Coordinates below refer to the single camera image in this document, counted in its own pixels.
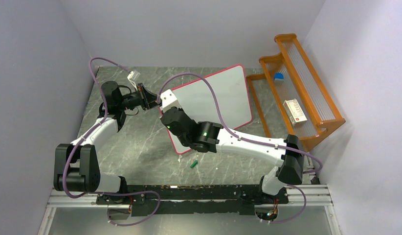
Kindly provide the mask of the green marker cap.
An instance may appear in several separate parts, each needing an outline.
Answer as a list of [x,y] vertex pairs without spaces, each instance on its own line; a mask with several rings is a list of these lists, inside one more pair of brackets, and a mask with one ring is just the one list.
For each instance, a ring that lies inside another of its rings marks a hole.
[[194,168],[198,164],[198,161],[194,161],[191,165],[190,168]]

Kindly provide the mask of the pink-framed whiteboard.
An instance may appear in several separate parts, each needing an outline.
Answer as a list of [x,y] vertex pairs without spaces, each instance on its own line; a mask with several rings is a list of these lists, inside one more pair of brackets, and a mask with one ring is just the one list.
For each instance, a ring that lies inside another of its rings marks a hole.
[[[236,129],[253,119],[244,67],[234,65],[206,76],[213,88],[225,124]],[[215,103],[208,86],[200,79],[171,89],[185,113],[196,122],[219,123]]]

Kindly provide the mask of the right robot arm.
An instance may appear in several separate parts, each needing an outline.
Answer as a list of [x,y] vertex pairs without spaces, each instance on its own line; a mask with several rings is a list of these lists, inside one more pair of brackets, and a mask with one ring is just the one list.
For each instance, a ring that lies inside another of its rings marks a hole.
[[177,137],[181,145],[200,153],[235,153],[273,164],[261,180],[258,198],[268,203],[287,185],[301,185],[304,174],[304,153],[299,138],[264,138],[225,129],[219,123],[195,122],[183,109],[172,107],[164,112],[161,123]]

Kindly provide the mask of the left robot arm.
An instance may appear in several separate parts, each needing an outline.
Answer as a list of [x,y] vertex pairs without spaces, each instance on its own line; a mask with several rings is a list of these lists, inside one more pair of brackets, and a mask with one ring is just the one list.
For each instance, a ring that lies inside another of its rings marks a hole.
[[108,192],[114,202],[121,204],[129,197],[125,178],[102,173],[97,153],[123,127],[126,110],[154,108],[157,95],[141,83],[127,94],[121,93],[122,86],[115,81],[105,82],[100,88],[104,102],[95,124],[78,139],[56,147],[53,184],[57,191]]

